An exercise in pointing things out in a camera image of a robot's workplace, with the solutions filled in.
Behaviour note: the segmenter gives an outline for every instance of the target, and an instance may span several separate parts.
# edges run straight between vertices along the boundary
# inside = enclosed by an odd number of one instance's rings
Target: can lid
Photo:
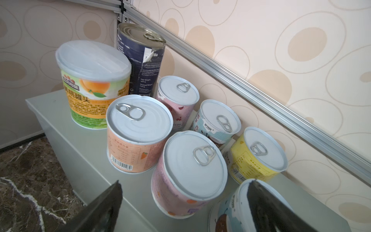
[[[243,136],[247,147],[261,163],[278,172],[287,169],[285,151],[272,136],[256,127],[247,127]]]
[[[107,110],[107,124],[123,140],[140,145],[165,139],[173,127],[169,109],[158,100],[126,95],[113,101]]]
[[[131,73],[131,64],[122,52],[95,41],[66,42],[57,49],[55,58],[63,71],[90,81],[119,81]]]
[[[227,166],[215,144],[195,131],[177,132],[164,148],[165,168],[172,184],[193,200],[210,200],[227,183]]]
[[[180,105],[193,105],[200,99],[197,88],[178,76],[164,76],[158,85],[166,97]]]
[[[163,48],[166,40],[160,34],[134,23],[120,23],[118,31],[130,40],[150,48]]]
[[[235,134],[241,129],[237,114],[227,105],[212,99],[201,103],[201,110],[206,119],[219,130]]]

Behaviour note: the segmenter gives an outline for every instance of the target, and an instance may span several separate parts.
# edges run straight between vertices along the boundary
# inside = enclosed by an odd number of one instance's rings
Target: marble floor
[[[0,154],[0,232],[52,232],[82,208],[46,137]]]

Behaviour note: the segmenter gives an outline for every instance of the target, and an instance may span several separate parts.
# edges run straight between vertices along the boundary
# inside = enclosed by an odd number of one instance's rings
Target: dark blue can
[[[129,94],[152,96],[165,52],[165,39],[156,32],[133,23],[120,23],[117,49],[131,63]]]

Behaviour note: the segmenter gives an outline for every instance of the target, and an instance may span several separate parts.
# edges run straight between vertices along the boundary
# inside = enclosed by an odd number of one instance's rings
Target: orange fruit illustration
[[[143,152],[143,153],[142,153],[142,156],[140,157],[140,159],[142,160],[142,159],[144,159],[145,157],[147,157],[147,153],[146,153],[146,152]]]
[[[187,200],[187,203],[188,203],[188,204],[194,204],[194,203],[197,203],[197,201],[196,201],[196,200],[188,199],[188,200]]]
[[[97,83],[97,82],[90,82],[87,80],[80,80],[80,85],[84,88],[88,93],[100,93],[104,94],[109,89],[110,83]]]

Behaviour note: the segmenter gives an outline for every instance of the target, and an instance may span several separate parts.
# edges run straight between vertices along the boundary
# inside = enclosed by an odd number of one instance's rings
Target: canned food
[[[240,184],[246,179],[268,181],[288,167],[282,147],[256,127],[247,127],[223,157],[229,174]]]
[[[169,108],[173,116],[173,130],[182,129],[200,99],[197,88],[178,76],[165,76],[158,82],[156,99]]]
[[[109,104],[129,91],[131,64],[106,44],[74,40],[55,53],[71,117],[88,129],[105,129]]]
[[[129,94],[152,96],[165,52],[165,39],[156,32],[133,23],[120,23],[117,49],[131,65]]]
[[[107,111],[107,156],[119,171],[139,173],[153,167],[173,127],[169,109],[151,97],[127,95]]]
[[[209,214],[209,232],[256,232],[247,199],[247,191],[253,180],[245,180],[234,193],[213,206]],[[258,182],[292,210],[288,202],[274,188],[263,181],[258,180]]]
[[[225,104],[211,99],[201,103],[190,128],[211,139],[220,150],[240,129],[237,114]]]
[[[152,175],[152,196],[167,216],[188,218],[222,193],[227,176],[210,139],[194,131],[177,132],[166,142]]]

